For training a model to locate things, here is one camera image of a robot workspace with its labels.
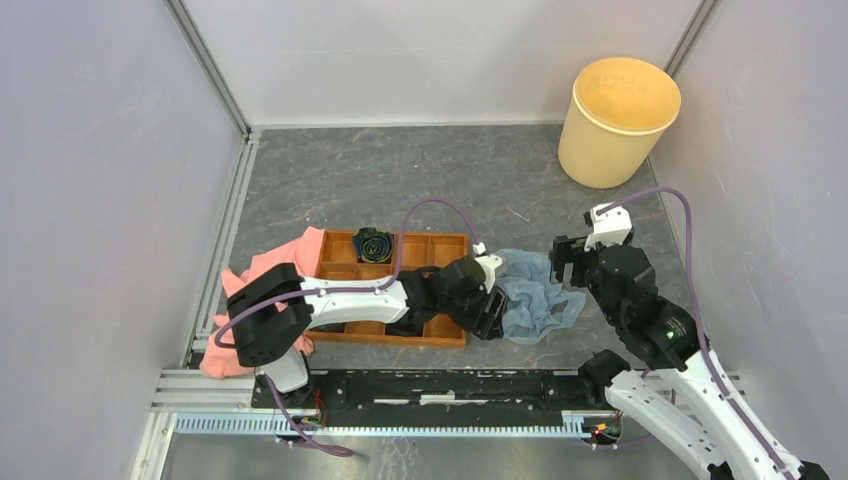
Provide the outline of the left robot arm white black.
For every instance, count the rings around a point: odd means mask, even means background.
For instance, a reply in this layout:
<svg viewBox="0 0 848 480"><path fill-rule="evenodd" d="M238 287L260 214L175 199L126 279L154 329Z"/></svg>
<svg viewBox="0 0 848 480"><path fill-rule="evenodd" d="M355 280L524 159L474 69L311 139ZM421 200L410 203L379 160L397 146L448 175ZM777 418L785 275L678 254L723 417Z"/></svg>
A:
<svg viewBox="0 0 848 480"><path fill-rule="evenodd" d="M486 254L379 279L325 280L281 263L228 300L229 320L214 342L234 350L240 366L269 375L288 406L302 407L313 397L314 381L294 343L306 331L372 321L417 332L444 315L480 339L499 338L505 295L496 277L504 265Z"/></svg>

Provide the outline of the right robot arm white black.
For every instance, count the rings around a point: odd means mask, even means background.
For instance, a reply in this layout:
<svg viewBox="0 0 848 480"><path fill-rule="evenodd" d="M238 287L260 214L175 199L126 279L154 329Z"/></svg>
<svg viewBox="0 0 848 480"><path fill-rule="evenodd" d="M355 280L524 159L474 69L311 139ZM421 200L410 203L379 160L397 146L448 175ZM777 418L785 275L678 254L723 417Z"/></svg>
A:
<svg viewBox="0 0 848 480"><path fill-rule="evenodd" d="M825 479L824 468L789 452L756 418L697 335L695 319L661 296L640 248L589 246L557 237L551 270L585 287L626 349L658 374L690 411L650 388L620 356L604 350L578 370L577 392L591 408L607 404L636 420L700 479Z"/></svg>

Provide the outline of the light blue plastic trash bag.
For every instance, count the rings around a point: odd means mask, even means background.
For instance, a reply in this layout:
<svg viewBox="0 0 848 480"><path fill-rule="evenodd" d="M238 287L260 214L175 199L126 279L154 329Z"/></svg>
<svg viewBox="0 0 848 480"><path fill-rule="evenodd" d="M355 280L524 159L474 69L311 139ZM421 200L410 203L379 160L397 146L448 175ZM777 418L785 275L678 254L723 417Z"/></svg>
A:
<svg viewBox="0 0 848 480"><path fill-rule="evenodd" d="M585 308L586 294L569 291L552 280L552 264L542 252L501 249L504 260L496 285L506 296L503 338L535 345L557 329L572 327Z"/></svg>

